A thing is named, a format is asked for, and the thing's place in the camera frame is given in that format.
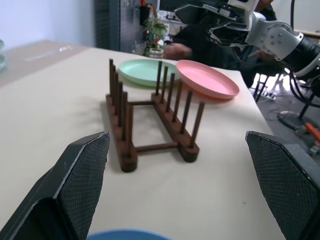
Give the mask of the blue plate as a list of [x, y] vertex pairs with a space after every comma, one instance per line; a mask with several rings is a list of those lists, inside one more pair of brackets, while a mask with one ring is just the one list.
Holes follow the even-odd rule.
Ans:
[[173, 240], [163, 234], [135, 229], [119, 228], [90, 233], [86, 240]]

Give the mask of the small green potted plant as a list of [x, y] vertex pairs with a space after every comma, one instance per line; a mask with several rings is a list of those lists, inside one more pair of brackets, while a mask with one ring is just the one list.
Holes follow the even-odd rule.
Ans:
[[144, 22], [144, 26], [144, 55], [149, 58], [162, 59], [168, 27], [156, 17], [149, 17]]

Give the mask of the dark grey partition panel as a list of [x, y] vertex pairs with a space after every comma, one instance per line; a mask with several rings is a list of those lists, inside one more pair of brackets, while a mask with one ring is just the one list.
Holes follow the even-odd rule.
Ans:
[[139, 0], [94, 0], [95, 46], [132, 53], [141, 40]]

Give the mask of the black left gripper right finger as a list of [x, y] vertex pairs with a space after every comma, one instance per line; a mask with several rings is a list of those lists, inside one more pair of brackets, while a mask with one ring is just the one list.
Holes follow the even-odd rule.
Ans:
[[298, 144], [248, 131], [261, 192], [286, 240], [320, 240], [320, 165]]

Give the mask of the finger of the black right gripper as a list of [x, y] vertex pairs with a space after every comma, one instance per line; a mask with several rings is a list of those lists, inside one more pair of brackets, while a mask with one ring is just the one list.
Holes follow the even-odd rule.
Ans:
[[177, 19], [187, 25], [215, 25], [218, 21], [220, 5], [186, 4], [174, 10]]
[[208, 29], [208, 39], [221, 47], [241, 47], [246, 45], [248, 29], [243, 23], [228, 22]]

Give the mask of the brown wooden dish rack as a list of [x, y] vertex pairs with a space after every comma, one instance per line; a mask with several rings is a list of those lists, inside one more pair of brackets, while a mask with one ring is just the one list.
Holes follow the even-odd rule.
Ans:
[[[120, 168], [124, 173], [131, 173], [138, 166], [138, 154], [151, 151], [177, 149], [182, 159], [187, 163], [196, 161], [199, 147], [196, 137], [199, 131], [205, 102], [201, 101], [195, 118], [192, 133], [186, 130], [188, 113], [193, 92], [188, 91], [182, 120], [177, 117], [180, 105], [183, 82], [179, 81], [174, 108], [171, 108], [175, 74], [171, 74], [169, 93], [165, 93], [166, 82], [160, 80], [161, 73], [167, 73], [168, 68], [162, 67], [163, 62], [157, 64], [157, 79], [155, 92], [149, 101], [129, 101], [128, 93], [123, 90], [123, 82], [119, 80], [119, 73], [113, 59], [109, 59], [109, 94], [106, 95], [106, 109], [108, 111], [115, 149]], [[171, 137], [171, 142], [145, 146], [134, 146], [133, 143], [133, 114], [135, 106], [152, 106]]]

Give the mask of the person bare hand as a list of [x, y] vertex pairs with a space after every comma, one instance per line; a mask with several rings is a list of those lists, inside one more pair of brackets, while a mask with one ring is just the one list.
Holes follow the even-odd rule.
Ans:
[[257, 50], [256, 51], [256, 55], [259, 59], [263, 60], [263, 61], [272, 61], [274, 59], [274, 56], [271, 54], [267, 54], [262, 50]]
[[164, 48], [163, 56], [169, 60], [183, 60], [187, 59], [192, 55], [192, 49], [181, 44], [181, 43], [172, 43], [167, 45]]

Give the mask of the black tripod stand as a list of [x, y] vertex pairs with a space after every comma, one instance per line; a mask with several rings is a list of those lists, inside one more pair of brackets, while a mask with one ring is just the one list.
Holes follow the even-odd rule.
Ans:
[[276, 113], [276, 119], [279, 120], [286, 127], [297, 130], [302, 125], [309, 123], [318, 128], [319, 125], [311, 118], [305, 116], [305, 113], [309, 107], [320, 109], [320, 103], [315, 103], [313, 100], [317, 97], [320, 98], [320, 93], [315, 94], [313, 92], [313, 84], [299, 83], [295, 79], [294, 75], [290, 72], [277, 73], [275, 75], [275, 82], [272, 88], [267, 86], [267, 82], [270, 76], [267, 75], [264, 81], [261, 81], [261, 75], [258, 76], [253, 98], [256, 103], [259, 102], [261, 97], [264, 97], [266, 101], [276, 101], [281, 97], [292, 97], [293, 99], [303, 103], [304, 106], [300, 112], [293, 111], [293, 102], [288, 105], [288, 110], [279, 111]]

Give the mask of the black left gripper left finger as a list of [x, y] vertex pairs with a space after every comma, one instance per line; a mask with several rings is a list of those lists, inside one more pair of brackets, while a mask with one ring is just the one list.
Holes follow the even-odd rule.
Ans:
[[0, 230], [0, 240], [86, 240], [109, 145], [109, 132], [70, 143]]

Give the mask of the black pen holder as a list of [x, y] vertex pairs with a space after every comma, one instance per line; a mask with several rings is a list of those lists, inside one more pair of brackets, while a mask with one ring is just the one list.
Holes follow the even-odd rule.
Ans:
[[149, 4], [141, 5], [139, 7], [139, 24], [141, 26], [145, 26], [146, 25], [147, 20], [150, 17], [150, 11], [151, 11], [151, 8], [150, 8]]

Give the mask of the pale green plate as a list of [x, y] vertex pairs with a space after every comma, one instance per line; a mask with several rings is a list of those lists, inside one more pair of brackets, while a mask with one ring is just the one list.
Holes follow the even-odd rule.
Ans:
[[131, 81], [140, 86], [155, 88], [157, 85], [158, 69], [160, 62], [162, 62], [160, 86], [163, 82], [165, 67], [168, 67], [168, 78], [171, 76], [171, 74], [175, 74], [174, 81], [176, 82], [180, 79], [180, 75], [178, 74], [175, 64], [151, 58], [139, 58], [124, 61], [119, 65], [118, 70], [121, 73], [121, 75], [128, 81]]

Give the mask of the orange hand tool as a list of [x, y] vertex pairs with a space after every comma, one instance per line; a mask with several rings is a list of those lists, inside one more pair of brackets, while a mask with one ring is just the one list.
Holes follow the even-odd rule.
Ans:
[[304, 124], [304, 129], [309, 134], [311, 134], [316, 141], [320, 142], [320, 129], [319, 128], [316, 128], [311, 123], [306, 122]]

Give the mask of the pink red plate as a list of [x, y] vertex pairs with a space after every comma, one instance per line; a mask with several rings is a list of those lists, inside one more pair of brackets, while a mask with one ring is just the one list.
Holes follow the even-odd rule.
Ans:
[[191, 60], [179, 60], [176, 69], [186, 85], [207, 97], [230, 100], [240, 92], [233, 80], [208, 65]]

